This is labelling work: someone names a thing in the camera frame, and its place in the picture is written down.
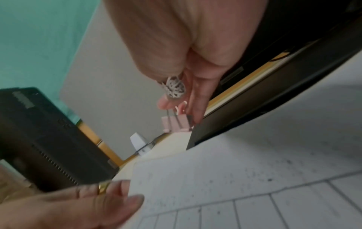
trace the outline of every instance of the vent grille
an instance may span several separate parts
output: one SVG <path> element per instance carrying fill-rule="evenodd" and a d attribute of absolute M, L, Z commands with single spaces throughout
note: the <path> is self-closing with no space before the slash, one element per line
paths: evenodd
<path fill-rule="evenodd" d="M 67 179 L 69 179 L 73 184 L 78 185 L 78 182 L 72 178 L 69 173 L 67 173 L 64 169 L 62 169 L 57 163 L 55 163 L 48 155 L 46 155 L 43 151 L 38 149 L 35 145 L 31 145 L 33 149 L 35 149 L 42 157 L 44 157 L 53 167 L 59 170 Z"/>

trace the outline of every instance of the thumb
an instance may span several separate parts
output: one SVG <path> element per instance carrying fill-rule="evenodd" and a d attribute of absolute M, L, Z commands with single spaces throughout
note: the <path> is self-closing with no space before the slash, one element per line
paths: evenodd
<path fill-rule="evenodd" d="M 60 228 L 90 229 L 103 226 L 121 225 L 141 206 L 143 195 L 120 197 L 98 195 L 96 197 L 68 200 L 57 203 L 52 214 L 53 221 Z"/>

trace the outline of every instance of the hand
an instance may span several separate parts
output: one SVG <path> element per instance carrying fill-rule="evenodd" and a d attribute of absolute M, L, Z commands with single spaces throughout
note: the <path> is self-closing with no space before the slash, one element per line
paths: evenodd
<path fill-rule="evenodd" d="M 160 109 L 186 100 L 201 122 L 222 75 L 242 56 L 267 0 L 105 0 L 139 70 L 165 82 L 180 75 L 184 97 L 163 96 Z"/>
<path fill-rule="evenodd" d="M 144 197 L 127 197 L 130 181 L 109 184 L 97 195 L 98 185 L 79 186 L 0 205 L 0 228 L 93 229 L 117 228 L 142 205 Z"/>

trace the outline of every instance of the paper sheet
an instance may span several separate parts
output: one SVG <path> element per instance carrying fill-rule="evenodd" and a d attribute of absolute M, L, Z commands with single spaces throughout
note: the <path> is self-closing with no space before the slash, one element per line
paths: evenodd
<path fill-rule="evenodd" d="M 362 52 L 279 108 L 137 163 L 134 229 L 362 228 Z"/>

